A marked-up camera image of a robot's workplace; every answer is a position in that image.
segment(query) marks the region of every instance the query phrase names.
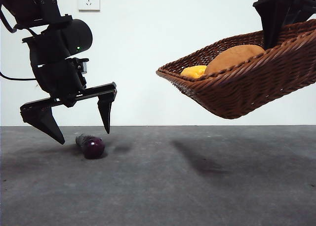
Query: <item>robotic arm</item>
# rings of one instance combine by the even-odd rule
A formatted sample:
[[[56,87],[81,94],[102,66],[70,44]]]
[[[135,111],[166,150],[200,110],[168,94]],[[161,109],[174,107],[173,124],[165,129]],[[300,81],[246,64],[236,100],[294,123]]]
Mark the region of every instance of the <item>robotic arm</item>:
[[[258,0],[253,6],[261,16],[265,49],[276,45],[282,26],[307,21],[316,13],[316,0]]]
[[[15,17],[11,27],[3,12],[0,18],[11,33],[27,29],[32,36],[24,38],[30,49],[33,73],[40,87],[50,98],[29,102],[21,106],[23,121],[45,132],[59,143],[65,142],[51,112],[57,105],[72,107],[83,99],[98,97],[98,108],[107,133],[110,132],[111,105],[116,97],[116,84],[86,88],[86,63],[89,59],[69,58],[89,49],[92,33],[87,24],[71,15],[60,15],[57,0],[0,0]],[[32,27],[48,25],[41,34]]]

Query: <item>basket rim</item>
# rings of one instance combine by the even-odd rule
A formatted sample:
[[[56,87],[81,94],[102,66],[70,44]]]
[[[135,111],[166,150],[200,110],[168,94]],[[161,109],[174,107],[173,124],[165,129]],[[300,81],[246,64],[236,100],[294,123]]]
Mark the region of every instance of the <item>basket rim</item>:
[[[304,23],[316,23],[316,19],[311,19],[307,22],[302,22],[302,23],[296,23],[295,25],[299,25],[299,24],[304,24]],[[292,26],[293,24],[290,24],[290,25],[286,25],[284,26],[284,29]],[[247,34],[241,34],[241,35],[236,35],[236,36],[232,36],[232,37],[229,37],[229,38],[224,38],[224,39],[221,39],[211,45],[216,45],[222,41],[225,41],[227,39],[232,39],[232,38],[237,38],[237,37],[241,37],[241,36],[246,36],[246,35],[252,35],[252,34],[257,34],[257,33],[262,33],[262,31],[257,31],[257,32],[252,32],[252,33],[247,33]],[[297,49],[299,49],[299,47],[301,45],[299,45],[300,41],[303,40],[303,39],[306,39],[306,38],[309,38],[309,37],[312,37],[312,39],[316,39],[316,29],[313,30],[313,31],[308,31],[308,32],[304,32],[304,33],[298,33],[298,36],[297,37],[294,37],[294,38],[291,38],[291,39],[288,39],[284,42],[282,42],[282,44],[280,45],[276,45],[275,47],[273,48],[270,48],[270,49],[267,49],[265,50],[263,53],[261,54],[258,54],[256,56],[253,56],[237,65],[233,65],[227,69],[223,69],[219,72],[214,72],[214,73],[210,73],[210,74],[207,74],[207,75],[202,75],[201,77],[199,78],[191,78],[191,77],[188,77],[188,76],[182,76],[180,74],[177,74],[177,73],[174,73],[174,72],[170,72],[170,71],[167,71],[165,69],[163,69],[165,66],[167,65],[170,65],[174,62],[177,62],[177,61],[180,61],[181,59],[185,59],[186,57],[188,56],[191,56],[191,55],[194,55],[195,53],[201,51],[202,49],[199,49],[189,55],[186,55],[185,57],[183,58],[180,58],[176,61],[172,61],[172,62],[169,62],[161,67],[158,68],[158,70],[156,71],[156,73],[159,75],[159,76],[165,76],[165,75],[170,75],[170,76],[173,76],[174,78],[176,79],[179,79],[179,80],[182,80],[184,82],[190,82],[190,83],[195,83],[195,82],[200,82],[200,81],[205,81],[205,80],[209,80],[209,81],[215,81],[217,79],[220,79],[222,76],[224,75],[229,75],[230,73],[234,72],[234,71],[237,71],[239,69],[242,69],[242,68],[245,68],[246,66],[252,64],[252,66],[254,66],[257,62],[263,60],[263,59],[266,59],[270,56],[270,54],[273,54],[275,52],[278,52],[280,49],[287,49],[288,47],[290,46],[295,46],[295,45],[298,45]]]

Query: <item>white wall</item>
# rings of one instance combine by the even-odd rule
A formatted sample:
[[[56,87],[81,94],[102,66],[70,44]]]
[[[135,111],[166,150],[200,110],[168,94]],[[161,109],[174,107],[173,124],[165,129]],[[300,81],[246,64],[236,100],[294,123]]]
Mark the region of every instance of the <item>white wall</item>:
[[[58,0],[62,14],[84,20],[94,42],[88,57],[88,87],[116,82],[112,125],[277,125],[316,124],[316,86],[298,90],[236,120],[225,120],[181,94],[158,67],[219,39],[261,30],[256,0],[101,0],[101,12],[78,12],[77,0]],[[1,25],[1,70],[32,77],[25,31]],[[19,107],[48,97],[36,82],[1,79],[1,125],[25,125]],[[53,108],[61,126],[102,125],[97,98],[73,108]]]

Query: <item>eggplant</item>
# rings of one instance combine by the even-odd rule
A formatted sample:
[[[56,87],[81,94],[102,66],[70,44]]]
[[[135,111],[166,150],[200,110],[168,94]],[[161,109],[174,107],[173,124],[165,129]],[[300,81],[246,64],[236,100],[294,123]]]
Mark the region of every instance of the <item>eggplant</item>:
[[[76,136],[76,144],[80,146],[86,159],[100,158],[105,150],[104,142],[97,136],[81,134]]]

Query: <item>bread roll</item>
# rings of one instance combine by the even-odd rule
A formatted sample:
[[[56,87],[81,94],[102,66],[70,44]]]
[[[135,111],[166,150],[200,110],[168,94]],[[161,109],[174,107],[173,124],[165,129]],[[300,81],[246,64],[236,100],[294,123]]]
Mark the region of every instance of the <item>bread roll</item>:
[[[237,45],[216,56],[207,66],[205,74],[219,72],[245,62],[265,50],[258,45]]]

